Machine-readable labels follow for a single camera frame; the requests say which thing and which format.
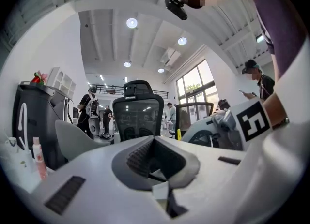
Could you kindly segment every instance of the yellow object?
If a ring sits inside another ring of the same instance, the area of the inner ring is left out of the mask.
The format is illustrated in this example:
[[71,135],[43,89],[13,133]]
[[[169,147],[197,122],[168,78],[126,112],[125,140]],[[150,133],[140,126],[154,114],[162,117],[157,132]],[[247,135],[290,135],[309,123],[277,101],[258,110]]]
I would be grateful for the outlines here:
[[182,136],[181,136],[181,130],[180,129],[178,129],[178,141],[180,141],[181,139],[182,139]]

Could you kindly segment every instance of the tree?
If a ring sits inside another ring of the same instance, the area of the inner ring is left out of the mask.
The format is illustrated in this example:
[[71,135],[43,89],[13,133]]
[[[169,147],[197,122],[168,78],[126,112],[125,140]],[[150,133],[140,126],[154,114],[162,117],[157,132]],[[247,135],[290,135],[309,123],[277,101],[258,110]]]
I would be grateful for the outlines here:
[[200,84],[192,84],[186,87],[186,92],[193,91],[194,89],[197,89],[200,87]]

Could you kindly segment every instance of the bottle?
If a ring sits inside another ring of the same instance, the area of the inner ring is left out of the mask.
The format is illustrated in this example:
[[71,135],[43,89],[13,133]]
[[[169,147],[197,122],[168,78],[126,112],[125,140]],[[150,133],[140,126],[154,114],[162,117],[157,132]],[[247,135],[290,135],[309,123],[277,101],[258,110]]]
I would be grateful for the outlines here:
[[39,137],[33,138],[32,149],[33,149],[34,159],[35,159],[35,162],[37,164],[38,171],[40,174],[40,178],[45,179],[47,177],[47,167],[44,162],[42,147],[40,145]]

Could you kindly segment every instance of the person's hand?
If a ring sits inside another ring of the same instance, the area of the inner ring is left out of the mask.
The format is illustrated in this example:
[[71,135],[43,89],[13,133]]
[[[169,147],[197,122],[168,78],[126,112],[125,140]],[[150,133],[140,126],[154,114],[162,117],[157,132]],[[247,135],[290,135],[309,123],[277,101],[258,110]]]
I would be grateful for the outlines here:
[[252,93],[243,92],[242,94],[243,94],[243,96],[245,96],[249,100],[255,98],[255,96]]

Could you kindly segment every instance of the ceiling air conditioning unit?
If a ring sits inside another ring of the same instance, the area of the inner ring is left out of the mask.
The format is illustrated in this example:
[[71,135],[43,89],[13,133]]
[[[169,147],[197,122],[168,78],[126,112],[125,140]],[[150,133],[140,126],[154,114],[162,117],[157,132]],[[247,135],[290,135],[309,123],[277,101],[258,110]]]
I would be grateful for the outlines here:
[[165,66],[172,66],[175,61],[180,57],[181,53],[173,48],[168,48],[160,62],[165,64]]

